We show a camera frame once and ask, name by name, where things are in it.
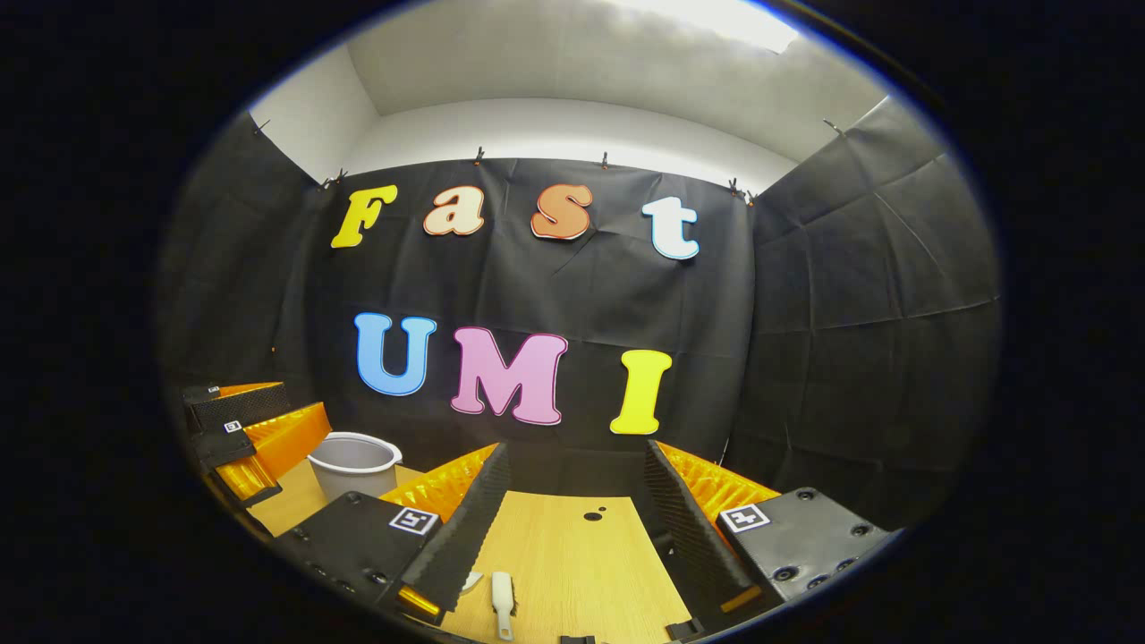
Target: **wooden table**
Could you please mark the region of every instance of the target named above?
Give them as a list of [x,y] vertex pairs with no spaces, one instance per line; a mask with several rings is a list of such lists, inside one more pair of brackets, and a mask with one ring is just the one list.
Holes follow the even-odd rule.
[[[417,476],[397,469],[400,485]],[[307,461],[279,484],[282,493],[251,508],[276,536],[326,502]],[[587,512],[602,518],[590,521]],[[502,642],[489,581],[495,571],[513,578],[514,644],[556,644],[561,635],[594,635],[601,644],[663,644],[670,639],[664,627],[692,619],[626,496],[511,490],[474,571],[483,576],[441,628],[488,644]]]

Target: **blue letter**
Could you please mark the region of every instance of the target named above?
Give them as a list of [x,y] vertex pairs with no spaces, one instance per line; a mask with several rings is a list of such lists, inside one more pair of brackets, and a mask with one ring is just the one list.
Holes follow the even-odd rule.
[[688,259],[700,252],[700,242],[684,238],[684,222],[696,222],[696,211],[680,204],[679,197],[664,197],[645,204],[640,212],[652,217],[652,245],[669,259]]
[[427,317],[406,317],[402,329],[409,338],[405,353],[405,372],[390,376],[381,366],[386,331],[393,325],[389,317],[380,313],[360,313],[354,319],[358,328],[358,376],[370,388],[387,395],[410,395],[426,382],[426,350],[429,333],[437,330],[437,323]]

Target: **pink letter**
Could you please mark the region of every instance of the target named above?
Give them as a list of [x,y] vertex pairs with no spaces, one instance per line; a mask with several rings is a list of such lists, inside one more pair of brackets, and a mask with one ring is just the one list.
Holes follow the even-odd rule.
[[463,414],[484,411],[485,406],[477,398],[480,380],[493,414],[504,414],[513,394],[521,390],[521,403],[513,409],[514,418],[534,425],[561,422],[555,403],[556,362],[568,351],[568,340],[548,333],[529,336],[513,363],[505,367],[497,341],[488,329],[461,327],[453,339],[461,345],[461,382],[450,407]]

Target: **white bucket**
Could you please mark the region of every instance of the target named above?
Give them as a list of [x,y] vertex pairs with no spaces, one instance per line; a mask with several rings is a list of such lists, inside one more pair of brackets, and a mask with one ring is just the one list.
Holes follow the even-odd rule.
[[380,438],[330,432],[307,460],[330,502],[347,492],[381,496],[397,487],[394,465],[402,462],[402,450]]

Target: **black fabric curtain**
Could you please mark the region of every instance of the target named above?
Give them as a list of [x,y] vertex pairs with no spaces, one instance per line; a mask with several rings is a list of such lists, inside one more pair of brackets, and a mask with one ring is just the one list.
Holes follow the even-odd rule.
[[[592,191],[589,229],[529,227],[555,183]],[[353,248],[331,248],[349,195],[396,186]],[[442,190],[481,188],[484,225],[428,235]],[[664,257],[641,206],[679,197],[694,258]],[[627,350],[672,358],[650,438],[781,490],[815,486],[894,528],[941,498],[993,378],[997,267],[969,187],[893,101],[755,199],[658,172],[550,159],[437,162],[315,184],[243,115],[189,176],[164,249],[158,353],[173,411],[190,384],[283,380],[335,430],[398,445],[427,470],[495,441],[513,487],[632,495],[642,435],[609,431]],[[385,395],[358,372],[354,324],[384,314],[384,367],[402,374],[401,321],[428,317],[420,390]],[[556,425],[460,414],[460,327],[508,363],[527,337],[568,340]],[[518,396],[510,405],[515,406]]]
[[922,519],[996,367],[997,257],[970,186],[887,99],[753,210],[756,309],[724,465],[890,529]]

